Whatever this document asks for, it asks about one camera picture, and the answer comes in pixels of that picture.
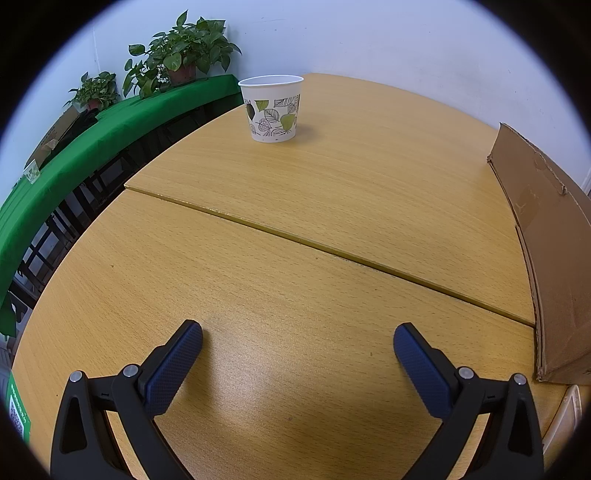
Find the cardboard box tray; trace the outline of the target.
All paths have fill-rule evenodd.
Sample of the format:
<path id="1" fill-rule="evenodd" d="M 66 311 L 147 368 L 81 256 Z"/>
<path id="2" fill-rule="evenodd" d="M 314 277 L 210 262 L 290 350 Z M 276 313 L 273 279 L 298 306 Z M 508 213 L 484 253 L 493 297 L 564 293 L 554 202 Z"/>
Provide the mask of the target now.
<path id="1" fill-rule="evenodd" d="M 590 199 L 536 145 L 501 124 L 488 156 L 513 211 L 535 313 L 540 382 L 590 382 Z"/>

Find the green cloth covered bench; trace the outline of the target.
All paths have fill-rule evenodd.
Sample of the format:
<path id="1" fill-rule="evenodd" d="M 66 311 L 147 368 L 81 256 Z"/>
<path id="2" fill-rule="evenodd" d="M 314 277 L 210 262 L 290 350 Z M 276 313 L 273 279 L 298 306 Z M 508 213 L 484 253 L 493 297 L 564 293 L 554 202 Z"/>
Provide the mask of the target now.
<path id="1" fill-rule="evenodd" d="M 1 206 L 1 333 L 16 333 L 16 317 L 6 294 L 31 240 L 58 204 L 95 170 L 125 147 L 164 123 L 195 108 L 231 98 L 242 100 L 238 79 L 224 74 L 196 80 L 141 99 L 124 100 L 97 115 L 43 167 L 30 183 L 22 178 Z"/>

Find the small cardboard box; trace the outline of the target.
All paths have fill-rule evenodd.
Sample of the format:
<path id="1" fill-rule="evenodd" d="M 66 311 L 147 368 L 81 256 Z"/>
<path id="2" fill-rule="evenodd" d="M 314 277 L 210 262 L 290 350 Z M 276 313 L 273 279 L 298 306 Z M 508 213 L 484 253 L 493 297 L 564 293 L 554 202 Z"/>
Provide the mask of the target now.
<path id="1" fill-rule="evenodd" d="M 47 157 L 56 148 L 60 138 L 68 131 L 79 115 L 80 112 L 74 106 L 69 106 L 43 136 L 40 143 L 26 161 L 25 166 L 28 166 L 31 162 L 35 162 L 38 167 L 41 167 Z"/>

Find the large potted green plant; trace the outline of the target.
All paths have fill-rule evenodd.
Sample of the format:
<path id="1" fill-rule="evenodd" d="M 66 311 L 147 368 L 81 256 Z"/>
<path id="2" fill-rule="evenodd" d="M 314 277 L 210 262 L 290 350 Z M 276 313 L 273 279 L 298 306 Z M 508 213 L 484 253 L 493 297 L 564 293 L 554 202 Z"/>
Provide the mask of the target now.
<path id="1" fill-rule="evenodd" d="M 200 74 L 206 76 L 215 66 L 228 71 L 232 56 L 242 50 L 228 40 L 225 30 L 221 19 L 200 17 L 191 22 L 183 12 L 169 30 L 153 34 L 148 44 L 130 44 L 122 94 L 147 98 L 190 83 Z"/>

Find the small potted green plant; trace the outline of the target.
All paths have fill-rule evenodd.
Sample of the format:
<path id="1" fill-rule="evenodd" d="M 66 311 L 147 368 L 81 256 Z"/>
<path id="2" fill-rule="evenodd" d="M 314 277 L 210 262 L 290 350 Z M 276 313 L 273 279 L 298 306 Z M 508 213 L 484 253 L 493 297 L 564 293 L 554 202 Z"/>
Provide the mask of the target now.
<path id="1" fill-rule="evenodd" d="M 102 111 L 117 103 L 120 95 L 116 86 L 116 74 L 102 71 L 95 77 L 90 77 L 86 72 L 80 78 L 80 86 L 70 89 L 74 96 L 65 103 L 65 106 Z"/>

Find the leaf-print paper cup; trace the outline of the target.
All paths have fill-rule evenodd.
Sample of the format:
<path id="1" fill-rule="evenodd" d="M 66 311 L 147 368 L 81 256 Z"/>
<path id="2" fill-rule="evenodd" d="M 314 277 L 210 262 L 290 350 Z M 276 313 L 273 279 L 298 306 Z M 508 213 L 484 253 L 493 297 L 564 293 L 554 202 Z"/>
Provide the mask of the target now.
<path id="1" fill-rule="evenodd" d="M 303 83 L 297 75 L 263 75 L 238 82 L 254 141 L 280 143 L 294 138 Z"/>

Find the white phone case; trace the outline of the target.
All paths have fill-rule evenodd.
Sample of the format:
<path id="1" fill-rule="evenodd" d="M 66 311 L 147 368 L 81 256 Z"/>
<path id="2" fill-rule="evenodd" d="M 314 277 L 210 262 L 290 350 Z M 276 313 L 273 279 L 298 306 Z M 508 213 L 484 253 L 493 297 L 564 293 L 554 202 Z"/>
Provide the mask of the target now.
<path id="1" fill-rule="evenodd" d="M 550 427 L 542 439 L 544 469 L 557 460 L 583 419 L 583 402 L 578 385 L 567 388 Z"/>

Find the green QR code sign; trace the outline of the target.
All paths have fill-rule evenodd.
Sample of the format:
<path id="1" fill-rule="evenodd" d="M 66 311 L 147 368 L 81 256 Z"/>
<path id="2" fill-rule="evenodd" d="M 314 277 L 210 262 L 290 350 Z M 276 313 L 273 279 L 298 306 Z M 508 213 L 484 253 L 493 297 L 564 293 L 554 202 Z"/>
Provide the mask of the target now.
<path id="1" fill-rule="evenodd" d="M 13 374 L 8 377 L 5 406 L 16 432 L 28 444 L 30 441 L 31 420 L 21 399 Z"/>

